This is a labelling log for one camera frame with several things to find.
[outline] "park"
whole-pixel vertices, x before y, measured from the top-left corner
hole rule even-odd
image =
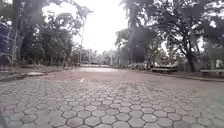
[[[0,128],[224,128],[221,0],[0,0]]]

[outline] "walkway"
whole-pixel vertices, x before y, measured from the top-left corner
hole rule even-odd
[[[0,83],[10,128],[224,128],[224,84],[112,69]]]

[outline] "brick pavement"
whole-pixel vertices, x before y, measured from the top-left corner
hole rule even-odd
[[[0,86],[0,108],[10,128],[224,128],[223,103],[206,99],[202,88],[125,74],[123,80],[91,80],[88,73],[82,83],[80,77],[52,77],[59,74]]]

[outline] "fence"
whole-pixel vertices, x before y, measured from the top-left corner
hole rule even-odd
[[[0,71],[10,71],[13,68],[16,50],[16,33],[10,27],[0,22]]]

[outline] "sidewalk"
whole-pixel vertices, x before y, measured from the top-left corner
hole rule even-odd
[[[29,65],[27,67],[15,67],[14,72],[0,72],[0,81],[10,81],[15,79],[23,79],[25,77],[32,77],[32,76],[41,76],[51,72],[59,72],[62,71],[62,67],[56,66],[36,66],[36,65]]]
[[[140,70],[132,70],[135,72],[142,72],[152,75],[160,75],[160,76],[167,76],[167,77],[176,77],[182,79],[191,79],[191,80],[200,80],[200,81],[208,81],[208,82],[224,82],[222,78],[208,78],[208,77],[200,77],[200,76],[191,76],[189,74],[165,74],[165,73],[154,73],[151,71],[140,71]]]

